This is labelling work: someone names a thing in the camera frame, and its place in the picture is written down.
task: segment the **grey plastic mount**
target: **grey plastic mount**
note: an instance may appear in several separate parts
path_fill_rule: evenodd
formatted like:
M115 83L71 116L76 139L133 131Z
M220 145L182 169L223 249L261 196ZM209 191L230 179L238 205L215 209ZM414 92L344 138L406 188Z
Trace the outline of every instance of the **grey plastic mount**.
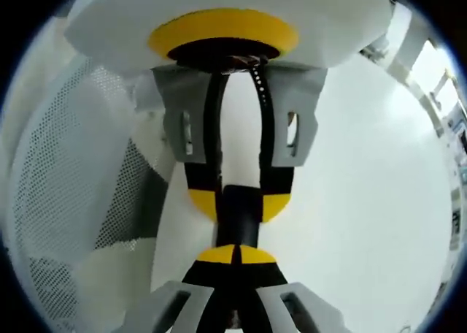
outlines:
M327 73L327 69L318 68L266 67L275 123L273 167L299 167L305 163L317 133L314 111ZM298 116L294 148L287 146L289 112Z
M213 288L169 281L130 308L114 333L196 333Z
M350 333L341 312L301 283L259 288L257 292L273 333L297 329L301 333Z
M178 66L153 69L155 83L166 108L163 120L176 160L184 163L206 163L203 143L204 102L211 78L210 74ZM192 152L186 149L188 114Z

